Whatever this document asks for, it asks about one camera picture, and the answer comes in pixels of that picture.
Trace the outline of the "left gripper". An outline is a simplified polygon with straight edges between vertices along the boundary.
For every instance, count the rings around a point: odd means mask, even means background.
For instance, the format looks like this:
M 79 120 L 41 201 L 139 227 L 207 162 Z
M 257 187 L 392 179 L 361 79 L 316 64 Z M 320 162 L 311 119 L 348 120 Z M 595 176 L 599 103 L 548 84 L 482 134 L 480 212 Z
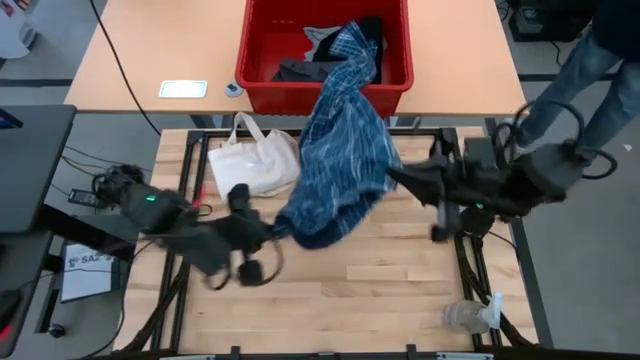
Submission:
M 265 243 L 277 241 L 273 235 L 274 225 L 260 216 L 246 219 L 239 215 L 228 215 L 199 222 L 198 227 L 205 232 L 199 250 L 199 270 L 220 270 L 230 264 L 232 251 L 259 251 Z

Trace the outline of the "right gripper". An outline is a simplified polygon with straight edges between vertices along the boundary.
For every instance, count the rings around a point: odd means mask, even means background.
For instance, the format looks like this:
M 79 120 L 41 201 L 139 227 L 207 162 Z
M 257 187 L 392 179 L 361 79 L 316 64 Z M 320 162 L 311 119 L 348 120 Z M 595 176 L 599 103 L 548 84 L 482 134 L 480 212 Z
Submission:
M 387 174 L 406 188 L 423 206 L 442 202 L 467 206 L 462 186 L 466 180 L 465 161 L 446 155 L 432 155 L 427 160 L 428 175 L 415 168 L 388 168 Z

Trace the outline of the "blue plaid shirt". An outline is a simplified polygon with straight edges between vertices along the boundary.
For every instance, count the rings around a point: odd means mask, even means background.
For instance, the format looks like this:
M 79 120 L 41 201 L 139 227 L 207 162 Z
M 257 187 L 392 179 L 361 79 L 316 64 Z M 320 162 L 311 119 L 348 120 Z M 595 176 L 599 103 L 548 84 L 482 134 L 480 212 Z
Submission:
M 389 131 L 361 93 L 376 73 L 378 46 L 356 22 L 344 26 L 330 53 L 344 60 L 323 83 L 299 138 L 300 174 L 277 214 L 277 238 L 305 249 L 349 235 L 397 183 L 386 170 L 401 163 Z

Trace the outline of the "black garment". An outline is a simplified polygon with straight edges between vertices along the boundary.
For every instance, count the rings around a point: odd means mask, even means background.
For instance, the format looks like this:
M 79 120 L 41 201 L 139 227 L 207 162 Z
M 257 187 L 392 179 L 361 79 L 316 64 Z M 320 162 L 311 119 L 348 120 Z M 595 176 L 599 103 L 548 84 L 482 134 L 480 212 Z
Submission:
M 373 41 L 376 44 L 377 52 L 375 57 L 376 63 L 376 75 L 372 81 L 373 84 L 382 83 L 382 59 L 384 52 L 383 43 L 383 22 L 379 17 L 362 17 L 357 21 L 357 25 L 360 28 L 361 33 L 364 35 L 367 42 Z M 330 53 L 330 48 L 342 30 L 339 27 L 333 31 L 328 37 L 319 42 L 317 50 L 312 56 L 313 62 L 337 62 L 345 60 L 344 56 L 334 56 Z

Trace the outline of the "red plastic laundry bin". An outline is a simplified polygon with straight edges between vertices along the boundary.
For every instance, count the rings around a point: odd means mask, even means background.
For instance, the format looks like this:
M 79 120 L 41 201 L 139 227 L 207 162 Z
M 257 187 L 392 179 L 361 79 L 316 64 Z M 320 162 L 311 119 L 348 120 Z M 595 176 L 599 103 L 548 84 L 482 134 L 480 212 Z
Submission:
M 414 82 L 408 0 L 247 0 L 235 80 L 245 90 L 255 113 L 309 115 L 320 83 L 277 83 L 273 77 L 283 59 L 302 60 L 312 49 L 307 26 L 344 26 L 365 16 L 382 20 L 386 48 L 381 82 L 362 94 L 382 117 L 394 114 Z

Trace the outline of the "cream canvas tote bag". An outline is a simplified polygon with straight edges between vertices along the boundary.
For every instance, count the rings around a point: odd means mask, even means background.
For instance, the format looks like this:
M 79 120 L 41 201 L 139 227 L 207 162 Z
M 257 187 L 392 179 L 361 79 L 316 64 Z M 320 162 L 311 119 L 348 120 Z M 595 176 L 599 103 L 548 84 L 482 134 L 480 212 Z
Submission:
M 300 174 L 297 140 L 278 129 L 264 135 L 243 112 L 234 116 L 229 138 L 207 156 L 223 201 L 238 184 L 246 184 L 253 197 L 273 197 Z

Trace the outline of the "light wooden desk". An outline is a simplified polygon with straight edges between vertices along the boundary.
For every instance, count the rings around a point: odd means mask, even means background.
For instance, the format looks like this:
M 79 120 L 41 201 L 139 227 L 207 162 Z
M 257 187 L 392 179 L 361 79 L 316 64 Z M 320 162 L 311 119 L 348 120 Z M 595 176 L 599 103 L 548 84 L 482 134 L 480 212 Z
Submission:
M 247 0 L 108 0 L 66 96 L 86 113 L 254 112 L 230 98 Z M 393 115 L 508 117 L 525 101 L 494 0 L 408 0 L 414 82 Z M 204 98 L 160 98 L 204 80 Z

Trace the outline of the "clear plastic spray bottle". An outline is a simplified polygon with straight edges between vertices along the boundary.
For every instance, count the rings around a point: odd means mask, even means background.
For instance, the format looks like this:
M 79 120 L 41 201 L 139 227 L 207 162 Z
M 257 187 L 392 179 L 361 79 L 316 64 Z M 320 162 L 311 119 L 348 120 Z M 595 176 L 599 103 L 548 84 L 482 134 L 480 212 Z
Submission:
M 491 329 L 499 329 L 503 294 L 495 292 L 488 305 L 481 302 L 461 300 L 448 304 L 442 312 L 442 325 L 459 334 L 484 334 Z

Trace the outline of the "white smartphone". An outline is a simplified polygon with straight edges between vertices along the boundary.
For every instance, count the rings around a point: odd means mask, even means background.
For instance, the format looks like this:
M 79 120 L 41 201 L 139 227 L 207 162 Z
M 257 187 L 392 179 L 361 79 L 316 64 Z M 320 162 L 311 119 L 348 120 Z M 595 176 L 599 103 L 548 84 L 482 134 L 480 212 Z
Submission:
M 204 98 L 208 82 L 204 80 L 165 80 L 159 90 L 160 98 Z

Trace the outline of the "white printed paper sheet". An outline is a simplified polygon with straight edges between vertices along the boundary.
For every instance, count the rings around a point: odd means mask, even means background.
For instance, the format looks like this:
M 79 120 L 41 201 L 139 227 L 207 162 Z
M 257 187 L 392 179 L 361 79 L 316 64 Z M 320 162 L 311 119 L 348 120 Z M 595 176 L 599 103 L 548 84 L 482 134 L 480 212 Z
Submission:
M 65 247 L 62 303 L 111 292 L 116 288 L 118 261 L 81 244 Z

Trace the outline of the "black power adapter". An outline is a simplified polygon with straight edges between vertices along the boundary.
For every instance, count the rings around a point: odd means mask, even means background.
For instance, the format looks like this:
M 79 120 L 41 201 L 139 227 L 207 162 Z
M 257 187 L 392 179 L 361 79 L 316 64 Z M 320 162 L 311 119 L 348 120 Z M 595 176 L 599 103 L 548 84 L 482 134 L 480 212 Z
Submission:
M 72 189 L 68 195 L 68 201 L 72 204 L 94 209 L 104 209 L 107 207 L 107 204 L 94 192 L 86 190 Z

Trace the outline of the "person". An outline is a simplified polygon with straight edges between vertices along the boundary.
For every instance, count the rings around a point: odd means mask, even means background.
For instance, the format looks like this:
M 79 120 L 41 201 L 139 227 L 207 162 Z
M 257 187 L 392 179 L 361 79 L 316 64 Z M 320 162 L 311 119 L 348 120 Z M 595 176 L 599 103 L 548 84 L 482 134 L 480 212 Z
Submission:
M 614 65 L 618 71 L 578 143 L 602 148 L 640 116 L 640 0 L 599 0 L 591 29 L 578 41 L 551 84 L 520 123 L 516 146 L 524 149 L 554 123 L 570 103 Z

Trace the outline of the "black equipment box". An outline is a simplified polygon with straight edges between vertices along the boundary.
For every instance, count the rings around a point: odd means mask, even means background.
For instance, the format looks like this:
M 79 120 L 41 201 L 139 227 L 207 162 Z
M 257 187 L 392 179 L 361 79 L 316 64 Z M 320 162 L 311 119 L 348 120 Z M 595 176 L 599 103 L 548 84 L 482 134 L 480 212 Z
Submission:
M 590 23 L 597 0 L 506 0 L 515 42 L 572 42 Z

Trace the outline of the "black aluminium table frame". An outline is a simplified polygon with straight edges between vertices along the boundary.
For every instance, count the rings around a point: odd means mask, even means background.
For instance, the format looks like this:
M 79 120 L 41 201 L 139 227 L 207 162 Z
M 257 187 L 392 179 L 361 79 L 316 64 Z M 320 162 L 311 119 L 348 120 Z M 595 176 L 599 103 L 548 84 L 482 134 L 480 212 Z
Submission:
M 177 189 L 192 130 L 165 130 L 151 183 Z M 463 298 L 453 241 L 432 243 L 433 208 L 422 208 L 404 188 L 384 200 L 346 238 L 308 251 L 291 238 L 281 241 L 282 273 L 261 287 L 234 280 L 214 292 L 195 269 L 186 292 L 170 305 L 159 329 L 160 345 L 179 354 L 240 355 L 472 350 L 470 336 L 454 334 L 441 322 L 442 309 Z M 540 343 L 508 225 L 497 222 L 482 251 L 490 286 L 504 294 L 504 314 L 523 337 Z M 125 296 L 126 319 L 114 348 L 127 345 L 155 308 L 162 271 L 169 260 L 155 246 L 134 261 Z

